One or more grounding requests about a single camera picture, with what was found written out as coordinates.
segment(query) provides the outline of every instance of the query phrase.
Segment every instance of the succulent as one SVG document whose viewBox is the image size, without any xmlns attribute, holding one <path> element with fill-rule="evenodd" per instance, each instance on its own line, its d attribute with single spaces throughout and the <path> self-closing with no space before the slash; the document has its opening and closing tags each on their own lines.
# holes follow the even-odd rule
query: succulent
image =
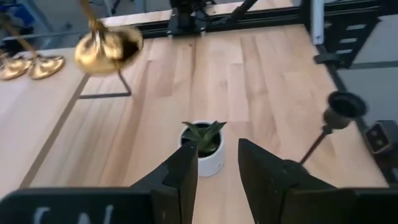
<svg viewBox="0 0 398 224">
<path fill-rule="evenodd" d="M 224 127 L 226 122 L 219 123 L 215 121 L 205 128 L 200 128 L 189 122 L 183 122 L 183 124 L 188 126 L 188 130 L 182 134 L 182 138 L 196 142 L 199 153 L 212 154 L 218 148 L 218 145 L 213 142 L 213 138 Z"/>
</svg>

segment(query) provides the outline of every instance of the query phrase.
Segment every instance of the black stand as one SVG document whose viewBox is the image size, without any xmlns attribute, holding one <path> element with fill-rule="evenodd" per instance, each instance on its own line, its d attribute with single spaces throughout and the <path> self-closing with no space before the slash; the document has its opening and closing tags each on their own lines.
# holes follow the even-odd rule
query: black stand
<svg viewBox="0 0 398 224">
<path fill-rule="evenodd" d="M 79 99 L 87 100 L 87 99 L 98 99 L 98 98 L 115 98 L 115 97 L 124 97 L 124 96 L 131 96 L 131 88 L 127 84 L 126 80 L 122 76 L 121 71 L 118 71 L 118 77 L 123 83 L 123 86 L 126 89 L 125 93 L 101 93 L 101 94 L 90 94 L 90 95 L 80 95 Z"/>
<path fill-rule="evenodd" d="M 307 161 L 307 159 L 311 156 L 311 154 L 315 151 L 315 149 L 321 144 L 321 142 L 324 140 L 324 138 L 328 135 L 331 134 L 333 130 L 329 128 L 329 126 L 324 125 L 322 127 L 322 133 L 319 135 L 317 140 L 312 144 L 308 152 L 304 155 L 303 159 L 300 161 L 300 165 L 304 165 L 304 162 Z"/>
</svg>

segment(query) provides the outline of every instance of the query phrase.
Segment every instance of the wooden tabletop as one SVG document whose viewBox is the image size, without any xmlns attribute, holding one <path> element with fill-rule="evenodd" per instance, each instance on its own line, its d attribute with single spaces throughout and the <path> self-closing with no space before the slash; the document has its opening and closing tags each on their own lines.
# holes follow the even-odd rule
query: wooden tabletop
<svg viewBox="0 0 398 224">
<path fill-rule="evenodd" d="M 0 197 L 31 181 L 29 172 L 41 164 L 88 81 L 73 63 L 73 49 L 41 53 L 64 55 L 67 62 L 44 80 L 23 75 L 0 82 Z"/>
<path fill-rule="evenodd" d="M 237 4 L 209 12 L 230 12 Z M 290 5 L 260 0 L 254 9 Z M 118 26 L 169 16 L 105 21 Z M 225 164 L 213 177 L 199 178 L 193 223 L 253 223 L 238 139 L 301 159 L 320 134 L 326 98 L 335 90 L 325 67 L 314 64 L 316 54 L 300 25 L 145 40 L 142 55 L 124 71 L 133 96 L 77 101 L 30 186 L 129 186 L 177 150 L 182 121 L 227 121 Z M 91 78 L 84 89 L 115 91 L 123 91 L 116 76 Z M 305 167 L 337 187 L 387 186 L 355 124 L 327 136 Z"/>
</svg>

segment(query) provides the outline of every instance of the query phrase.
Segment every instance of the gold metallic object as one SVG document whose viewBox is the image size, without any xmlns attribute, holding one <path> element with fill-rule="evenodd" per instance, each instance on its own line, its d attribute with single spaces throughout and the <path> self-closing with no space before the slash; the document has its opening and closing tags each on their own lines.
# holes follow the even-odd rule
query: gold metallic object
<svg viewBox="0 0 398 224">
<path fill-rule="evenodd" d="M 10 58 L 7 53 L 0 50 L 0 60 L 2 65 L 0 67 L 0 79 L 12 80 L 25 74 L 32 65 L 31 59 L 23 57 Z"/>
<path fill-rule="evenodd" d="M 90 19 L 91 32 L 76 46 L 77 65 L 90 75 L 105 76 L 132 64 L 144 45 L 141 32 L 129 26 L 105 27 L 95 19 L 88 1 L 80 2 Z"/>
<path fill-rule="evenodd" d="M 6 28 L 12 35 L 20 37 L 19 33 L 8 23 L 7 19 L 2 18 L 1 25 Z M 27 71 L 28 75 L 33 80 L 39 80 L 47 78 L 55 73 L 57 73 L 65 64 L 65 58 L 62 56 L 43 56 L 39 55 L 33 46 L 30 45 L 23 38 L 18 38 L 18 42 L 29 52 L 31 52 L 33 59 L 30 61 L 31 66 Z"/>
</svg>

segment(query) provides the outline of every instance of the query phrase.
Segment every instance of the gray floor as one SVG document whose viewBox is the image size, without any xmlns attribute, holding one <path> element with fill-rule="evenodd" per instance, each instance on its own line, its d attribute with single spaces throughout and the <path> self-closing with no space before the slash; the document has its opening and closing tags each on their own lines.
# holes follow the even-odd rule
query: gray floor
<svg viewBox="0 0 398 224">
<path fill-rule="evenodd" d="M 234 0 L 216 0 L 218 3 Z M 73 30 L 87 29 L 87 18 L 80 9 L 78 0 L 35 0 L 54 26 L 65 21 L 72 24 Z M 159 11 L 169 8 L 169 0 L 146 0 L 148 11 Z M 93 9 L 98 17 L 106 17 L 104 6 Z M 136 13 L 135 5 L 130 0 L 121 0 L 116 15 Z M 372 36 L 358 55 L 356 63 L 398 60 L 398 16 L 382 18 Z M 79 36 L 65 37 L 59 47 L 73 47 Z M 340 70 L 340 76 L 350 91 L 362 96 L 369 105 L 369 113 L 365 120 L 368 125 L 379 119 L 398 120 L 398 68 Z"/>
</svg>

